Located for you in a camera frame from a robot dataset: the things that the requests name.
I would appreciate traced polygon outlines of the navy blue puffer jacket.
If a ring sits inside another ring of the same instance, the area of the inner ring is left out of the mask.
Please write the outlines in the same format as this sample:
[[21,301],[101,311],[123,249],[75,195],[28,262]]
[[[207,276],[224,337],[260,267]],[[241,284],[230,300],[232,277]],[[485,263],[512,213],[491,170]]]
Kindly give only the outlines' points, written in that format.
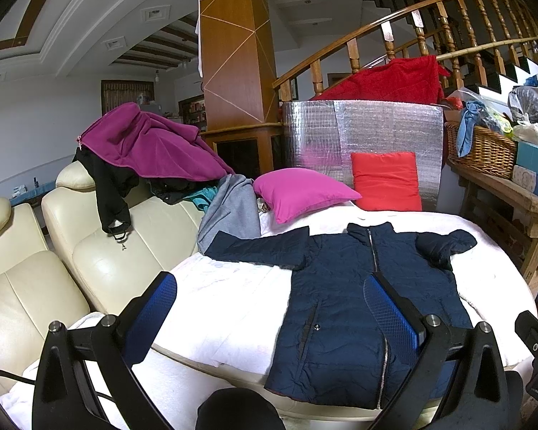
[[389,222],[351,223],[339,234],[311,235],[301,227],[242,240],[220,232],[205,254],[292,273],[267,390],[314,405],[373,410],[388,404],[410,368],[396,358],[365,304],[365,278],[379,271],[421,314],[470,328],[451,258],[476,244],[464,230],[397,233]]

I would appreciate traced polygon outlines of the cream leather sofa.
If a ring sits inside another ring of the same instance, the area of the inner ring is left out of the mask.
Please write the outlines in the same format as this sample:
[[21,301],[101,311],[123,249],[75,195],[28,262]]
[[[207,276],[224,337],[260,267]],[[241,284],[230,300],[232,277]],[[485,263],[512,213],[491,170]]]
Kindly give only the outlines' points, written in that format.
[[139,185],[126,205],[132,228],[119,244],[103,231],[95,183],[78,162],[43,197],[45,228],[30,205],[0,197],[0,369],[22,374],[52,320],[118,314],[159,271],[197,251],[203,214],[193,203],[168,205]]

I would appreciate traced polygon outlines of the wooden side table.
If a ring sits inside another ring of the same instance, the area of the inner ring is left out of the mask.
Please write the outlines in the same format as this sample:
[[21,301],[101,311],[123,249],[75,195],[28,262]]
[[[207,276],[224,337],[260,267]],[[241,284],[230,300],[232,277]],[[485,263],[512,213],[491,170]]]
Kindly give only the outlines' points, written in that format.
[[461,216],[476,223],[509,256],[538,294],[538,196],[511,180],[453,164],[464,188]]

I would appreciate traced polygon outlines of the white pink bed sheet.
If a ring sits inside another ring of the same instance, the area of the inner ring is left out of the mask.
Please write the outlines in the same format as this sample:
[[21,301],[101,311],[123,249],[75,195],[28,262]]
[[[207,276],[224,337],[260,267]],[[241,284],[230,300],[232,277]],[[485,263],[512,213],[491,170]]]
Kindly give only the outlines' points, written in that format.
[[[311,235],[339,234],[351,223],[389,222],[397,233],[464,230],[476,238],[468,252],[451,258],[458,293],[471,327],[489,323],[502,363],[519,364],[528,350],[515,332],[517,316],[535,308],[534,296],[504,250],[474,223],[440,212],[366,212],[352,204],[334,206],[279,224],[261,216],[259,238],[307,227]],[[198,407],[216,390],[250,388],[279,410],[302,420],[369,421],[381,408],[320,406],[275,394],[264,386],[288,309],[291,271],[278,266],[227,262],[206,254],[188,256],[170,270],[176,301],[148,357],[133,370],[162,415],[176,429],[195,425]]]

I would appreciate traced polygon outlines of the red pillow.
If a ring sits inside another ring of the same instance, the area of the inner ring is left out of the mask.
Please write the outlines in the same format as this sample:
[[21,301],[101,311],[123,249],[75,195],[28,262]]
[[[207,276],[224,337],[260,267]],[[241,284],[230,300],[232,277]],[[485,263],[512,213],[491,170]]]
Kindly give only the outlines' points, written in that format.
[[414,152],[351,154],[355,205],[365,211],[422,211]]

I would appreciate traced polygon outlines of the black garment on sofa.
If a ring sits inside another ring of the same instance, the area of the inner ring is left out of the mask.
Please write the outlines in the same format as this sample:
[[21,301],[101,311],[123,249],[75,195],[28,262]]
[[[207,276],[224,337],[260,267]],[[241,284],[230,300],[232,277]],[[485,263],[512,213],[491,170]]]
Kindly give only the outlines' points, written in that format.
[[97,209],[103,231],[119,242],[132,226],[125,198],[140,182],[145,182],[151,194],[168,205],[179,203],[218,183],[218,180],[191,182],[182,178],[141,178],[131,168],[118,167],[99,158],[85,145],[76,148],[74,161],[85,168],[95,183]]

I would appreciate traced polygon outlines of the teal garment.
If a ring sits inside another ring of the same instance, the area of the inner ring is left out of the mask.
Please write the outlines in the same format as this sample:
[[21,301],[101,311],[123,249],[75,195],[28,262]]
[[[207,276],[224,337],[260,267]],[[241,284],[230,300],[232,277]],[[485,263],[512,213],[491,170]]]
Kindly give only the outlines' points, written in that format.
[[190,195],[184,196],[183,201],[192,203],[200,212],[206,212],[213,203],[213,199],[216,198],[216,195],[217,187],[207,186],[190,193]]

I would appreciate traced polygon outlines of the magenta pillow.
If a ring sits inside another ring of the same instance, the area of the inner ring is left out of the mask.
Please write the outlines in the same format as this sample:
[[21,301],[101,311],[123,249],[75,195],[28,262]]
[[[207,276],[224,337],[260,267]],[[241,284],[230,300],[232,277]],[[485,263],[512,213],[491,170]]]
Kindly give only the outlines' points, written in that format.
[[362,198],[343,182],[306,168],[284,168],[263,174],[254,181],[254,192],[269,206],[279,224]]

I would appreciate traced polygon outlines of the grey garment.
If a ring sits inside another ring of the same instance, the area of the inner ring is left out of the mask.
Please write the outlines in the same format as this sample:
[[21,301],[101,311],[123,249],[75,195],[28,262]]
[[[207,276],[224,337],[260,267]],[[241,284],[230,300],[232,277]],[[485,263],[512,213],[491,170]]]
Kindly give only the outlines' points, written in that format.
[[217,194],[200,222],[197,232],[198,252],[204,254],[219,231],[240,239],[260,237],[252,179],[231,174],[220,180]]

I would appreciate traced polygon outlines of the light blue cloth in basket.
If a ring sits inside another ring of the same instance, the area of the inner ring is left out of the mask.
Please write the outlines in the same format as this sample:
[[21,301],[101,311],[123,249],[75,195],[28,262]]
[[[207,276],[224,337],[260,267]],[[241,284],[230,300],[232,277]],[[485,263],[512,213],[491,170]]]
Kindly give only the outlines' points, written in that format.
[[461,113],[461,120],[457,132],[457,156],[467,156],[472,148],[474,128],[484,127],[488,119],[486,106],[480,101],[468,101]]

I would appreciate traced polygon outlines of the purple fleece garment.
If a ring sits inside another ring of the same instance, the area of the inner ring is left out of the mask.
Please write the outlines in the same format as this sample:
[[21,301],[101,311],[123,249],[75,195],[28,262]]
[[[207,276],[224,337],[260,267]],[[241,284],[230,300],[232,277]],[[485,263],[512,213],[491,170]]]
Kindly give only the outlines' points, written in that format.
[[233,172],[197,127],[145,112],[133,102],[101,116],[77,142],[105,162],[130,168],[142,178],[210,182]]

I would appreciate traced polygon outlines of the silver foil insulation panel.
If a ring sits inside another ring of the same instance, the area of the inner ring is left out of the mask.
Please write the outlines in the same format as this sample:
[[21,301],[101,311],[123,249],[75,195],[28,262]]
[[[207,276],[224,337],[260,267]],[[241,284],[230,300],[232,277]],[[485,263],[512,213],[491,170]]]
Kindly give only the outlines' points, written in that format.
[[416,154],[423,209],[434,211],[443,159],[440,106],[366,100],[283,105],[284,165],[308,168],[351,186],[351,154]]

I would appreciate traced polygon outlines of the clear plastic bag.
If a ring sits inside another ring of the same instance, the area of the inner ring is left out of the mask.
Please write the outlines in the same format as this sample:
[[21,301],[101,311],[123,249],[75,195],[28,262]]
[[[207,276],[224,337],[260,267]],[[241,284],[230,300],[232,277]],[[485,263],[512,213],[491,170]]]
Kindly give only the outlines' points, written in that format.
[[515,86],[508,93],[507,105],[514,122],[538,123],[538,87]]

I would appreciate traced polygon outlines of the red quilted blanket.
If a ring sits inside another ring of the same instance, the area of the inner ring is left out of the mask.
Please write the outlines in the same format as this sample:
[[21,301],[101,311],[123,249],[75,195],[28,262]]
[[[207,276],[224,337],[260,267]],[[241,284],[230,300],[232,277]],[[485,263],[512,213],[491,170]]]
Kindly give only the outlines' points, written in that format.
[[388,64],[362,69],[313,100],[372,100],[436,104],[444,98],[440,78],[451,73],[436,56],[395,58]]

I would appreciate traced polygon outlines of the wooden stair railing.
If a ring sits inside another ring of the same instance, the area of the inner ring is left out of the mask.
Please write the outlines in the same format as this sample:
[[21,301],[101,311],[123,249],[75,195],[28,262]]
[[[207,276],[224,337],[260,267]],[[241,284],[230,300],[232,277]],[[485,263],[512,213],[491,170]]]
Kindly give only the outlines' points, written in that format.
[[445,89],[465,83],[488,87],[490,75],[511,78],[538,65],[538,16],[524,0],[424,0],[380,16],[290,68],[273,83],[281,100],[310,75],[315,95],[331,89],[322,68],[337,52],[351,73],[396,58],[435,56],[449,72]]

